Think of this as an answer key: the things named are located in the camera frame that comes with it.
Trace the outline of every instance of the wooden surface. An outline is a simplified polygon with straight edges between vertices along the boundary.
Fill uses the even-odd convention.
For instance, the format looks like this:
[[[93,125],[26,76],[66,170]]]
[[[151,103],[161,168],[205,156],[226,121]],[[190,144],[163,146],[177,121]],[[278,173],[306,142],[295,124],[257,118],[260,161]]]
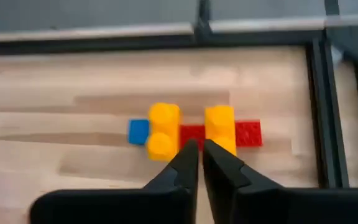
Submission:
[[[358,99],[348,65],[336,70],[351,184],[358,186]],[[141,187],[165,166],[126,142],[128,119],[158,101],[184,123],[205,106],[260,119],[264,146],[239,149],[280,184],[316,187],[308,78],[298,48],[178,50],[0,57],[0,223],[26,223],[55,189]],[[200,173],[198,223],[212,223]]]

